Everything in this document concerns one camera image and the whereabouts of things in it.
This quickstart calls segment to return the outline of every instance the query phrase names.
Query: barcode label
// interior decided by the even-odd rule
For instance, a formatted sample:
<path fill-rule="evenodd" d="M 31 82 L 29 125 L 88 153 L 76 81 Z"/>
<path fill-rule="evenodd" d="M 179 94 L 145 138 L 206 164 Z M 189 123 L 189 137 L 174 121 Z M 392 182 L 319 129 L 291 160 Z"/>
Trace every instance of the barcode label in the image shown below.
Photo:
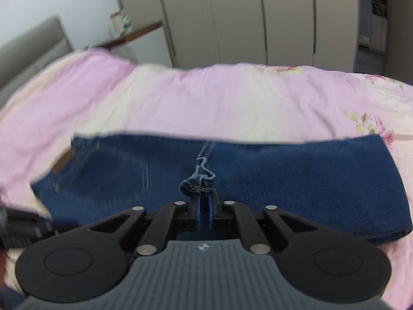
<path fill-rule="evenodd" d="M 4 236 L 1 238 L 1 241 L 5 248 L 26 248 L 32 244 L 31 239 L 24 236 Z"/>

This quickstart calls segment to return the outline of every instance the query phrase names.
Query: floor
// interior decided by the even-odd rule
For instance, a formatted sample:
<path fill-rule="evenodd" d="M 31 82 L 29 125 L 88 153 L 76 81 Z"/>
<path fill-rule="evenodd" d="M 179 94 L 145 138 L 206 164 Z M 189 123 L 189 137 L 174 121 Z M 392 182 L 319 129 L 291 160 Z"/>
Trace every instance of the floor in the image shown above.
<path fill-rule="evenodd" d="M 383 74 L 384 55 L 359 46 L 354 72 Z"/>

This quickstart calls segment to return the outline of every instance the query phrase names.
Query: upholstered headboard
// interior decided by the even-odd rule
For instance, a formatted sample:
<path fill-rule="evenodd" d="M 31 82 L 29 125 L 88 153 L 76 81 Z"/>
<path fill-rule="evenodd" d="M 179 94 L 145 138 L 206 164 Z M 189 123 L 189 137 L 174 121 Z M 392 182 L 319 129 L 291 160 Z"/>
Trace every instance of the upholstered headboard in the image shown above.
<path fill-rule="evenodd" d="M 0 48 L 0 108 L 19 87 L 55 59 L 72 51 L 58 16 Z"/>

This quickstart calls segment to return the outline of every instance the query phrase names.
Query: wooden nightstand top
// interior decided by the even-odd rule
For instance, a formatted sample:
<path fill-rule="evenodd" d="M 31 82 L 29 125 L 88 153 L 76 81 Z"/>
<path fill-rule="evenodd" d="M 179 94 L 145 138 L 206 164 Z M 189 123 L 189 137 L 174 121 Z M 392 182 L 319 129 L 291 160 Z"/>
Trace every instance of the wooden nightstand top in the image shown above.
<path fill-rule="evenodd" d="M 97 45 L 98 48 L 105 48 L 105 49 L 111 49 L 113 47 L 117 47 L 118 45 L 123 45 L 128 42 L 134 41 L 135 39 L 142 37 L 143 35 L 146 35 L 147 33 L 150 33 L 151 31 L 154 31 L 162 26 L 162 22 L 156 22 L 154 24 L 151 24 L 150 26 L 147 26 L 145 28 L 142 28 L 140 30 L 133 31 L 129 34 L 123 35 L 119 38 L 116 38 L 115 40 L 102 43 Z"/>

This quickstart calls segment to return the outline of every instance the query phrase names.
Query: jeans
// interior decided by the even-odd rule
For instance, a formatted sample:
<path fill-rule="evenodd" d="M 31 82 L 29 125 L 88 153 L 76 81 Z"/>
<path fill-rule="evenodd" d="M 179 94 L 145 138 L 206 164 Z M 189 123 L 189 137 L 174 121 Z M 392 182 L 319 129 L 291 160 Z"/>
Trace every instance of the jeans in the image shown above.
<path fill-rule="evenodd" d="M 377 244 L 412 230 L 400 175 L 375 135 L 296 145 L 115 135 L 75 137 L 72 147 L 59 172 L 32 185 L 54 218 L 86 224 L 216 188 L 221 200 L 277 205 Z"/>

